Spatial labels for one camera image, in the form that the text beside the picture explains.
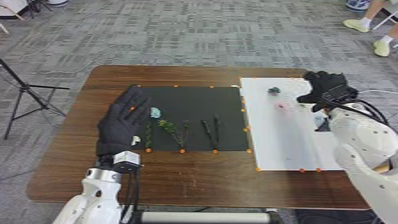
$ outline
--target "white board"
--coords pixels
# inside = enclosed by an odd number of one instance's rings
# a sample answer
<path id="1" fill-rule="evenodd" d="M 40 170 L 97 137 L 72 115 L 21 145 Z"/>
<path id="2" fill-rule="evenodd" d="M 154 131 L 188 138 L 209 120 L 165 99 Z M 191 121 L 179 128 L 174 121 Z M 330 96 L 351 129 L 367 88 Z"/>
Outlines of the white board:
<path id="1" fill-rule="evenodd" d="M 241 78 L 255 163 L 264 170 L 341 170 L 334 161 L 337 141 L 330 132 L 316 132 L 325 114 L 296 103 L 310 91 L 296 78 Z M 277 87 L 273 96 L 268 89 Z"/>

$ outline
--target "small green object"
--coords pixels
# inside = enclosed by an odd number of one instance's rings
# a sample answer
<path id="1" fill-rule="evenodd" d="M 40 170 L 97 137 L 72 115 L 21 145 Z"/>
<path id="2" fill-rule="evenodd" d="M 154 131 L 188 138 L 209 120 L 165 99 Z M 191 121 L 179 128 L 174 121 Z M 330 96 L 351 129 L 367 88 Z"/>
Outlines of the small green object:
<path id="1" fill-rule="evenodd" d="M 277 95 L 277 94 L 280 93 L 280 89 L 278 89 L 277 87 L 271 87 L 271 88 L 268 89 L 268 93 L 270 93 L 271 95 Z"/>

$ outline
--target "black cable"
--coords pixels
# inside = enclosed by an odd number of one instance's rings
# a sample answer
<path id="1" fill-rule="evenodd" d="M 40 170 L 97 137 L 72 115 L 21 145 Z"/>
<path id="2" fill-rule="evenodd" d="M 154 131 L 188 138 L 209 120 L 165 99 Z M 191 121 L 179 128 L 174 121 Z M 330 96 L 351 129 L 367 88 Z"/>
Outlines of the black cable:
<path id="1" fill-rule="evenodd" d="M 140 168 L 135 169 L 133 177 L 135 177 L 135 187 L 133 187 L 133 194 L 131 194 L 131 173 L 127 174 L 127 192 L 126 192 L 126 198 L 124 198 L 124 208 L 120 212 L 120 220 L 124 219 L 129 206 L 133 204 L 133 212 L 138 211 L 138 173 Z"/>
<path id="2" fill-rule="evenodd" d="M 124 218 L 126 212 L 127 212 L 127 208 L 129 208 L 129 204 L 127 204 L 127 200 L 129 200 L 129 191 L 131 191 L 131 173 L 127 174 L 127 191 L 126 191 L 126 196 L 124 196 L 124 208 L 122 208 L 122 212 L 120 212 L 120 220 Z"/>
<path id="3" fill-rule="evenodd" d="M 381 117 L 383 123 L 389 125 L 389 121 L 385 119 L 385 116 L 383 116 L 380 110 L 374 108 L 374 106 L 364 100 L 357 99 L 355 101 L 360 102 L 373 109 L 373 111 L 376 112 L 378 116 Z"/>
<path id="4" fill-rule="evenodd" d="M 140 192 L 140 184 L 138 184 L 138 179 L 140 179 L 140 168 L 135 170 L 135 189 L 133 189 L 133 211 L 138 211 L 138 192 Z"/>
<path id="5" fill-rule="evenodd" d="M 211 207 L 204 207 L 200 209 L 197 209 L 193 212 L 202 212 L 204 210 L 207 210 Z"/>
<path id="6" fill-rule="evenodd" d="M 334 106 L 334 107 L 337 107 L 337 108 L 341 108 L 341 109 L 344 109 L 344 110 L 348 110 L 348 111 L 351 111 L 351 112 L 355 112 L 355 113 L 358 113 L 358 114 L 362 114 L 371 120 L 374 120 L 378 123 L 381 123 L 383 125 L 387 125 L 369 114 L 366 114 L 362 111 L 358 111 L 358 110 L 355 110 L 353 108 L 350 108 L 350 107 L 346 107 L 344 105 L 341 105 L 339 103 L 335 103 L 335 102 L 332 102 L 332 101 L 328 101 L 326 99 L 323 99 L 325 101 L 326 101 L 326 103 Z"/>

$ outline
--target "person's foot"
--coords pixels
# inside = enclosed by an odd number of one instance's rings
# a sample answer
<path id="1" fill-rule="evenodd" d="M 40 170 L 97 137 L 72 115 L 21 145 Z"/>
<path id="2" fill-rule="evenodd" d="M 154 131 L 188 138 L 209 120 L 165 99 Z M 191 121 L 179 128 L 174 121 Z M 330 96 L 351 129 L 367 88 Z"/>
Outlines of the person's foot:
<path id="1" fill-rule="evenodd" d="M 387 57 L 389 56 L 389 44 L 383 41 L 376 41 L 373 43 L 373 47 L 374 47 L 374 54 L 380 57 Z"/>
<path id="2" fill-rule="evenodd" d="M 360 20 L 348 19 L 348 20 L 344 20 L 342 24 L 348 28 L 355 29 L 358 32 L 362 32 L 362 33 L 369 32 L 369 27 L 366 27 L 360 24 Z"/>

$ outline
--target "robotic hand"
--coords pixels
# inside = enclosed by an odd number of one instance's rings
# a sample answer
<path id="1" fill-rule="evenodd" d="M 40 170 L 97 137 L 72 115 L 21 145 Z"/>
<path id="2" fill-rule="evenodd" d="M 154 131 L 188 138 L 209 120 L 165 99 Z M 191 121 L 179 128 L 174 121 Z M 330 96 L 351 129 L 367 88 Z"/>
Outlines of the robotic hand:
<path id="1" fill-rule="evenodd" d="M 117 203 L 120 174 L 135 172 L 138 155 L 129 152 L 131 140 L 140 125 L 149 118 L 151 99 L 142 96 L 136 86 L 129 86 L 110 105 L 97 124 L 97 165 L 88 169 L 83 193 L 69 200 L 53 224 L 119 224 L 126 208 Z"/>
<path id="2" fill-rule="evenodd" d="M 371 104 L 357 99 L 342 74 L 307 72 L 312 91 L 296 98 L 314 103 L 312 112 L 325 110 L 330 130 L 339 140 L 334 157 L 351 184 L 385 224 L 398 223 L 398 167 L 378 174 L 373 168 L 398 151 L 398 136 Z"/>

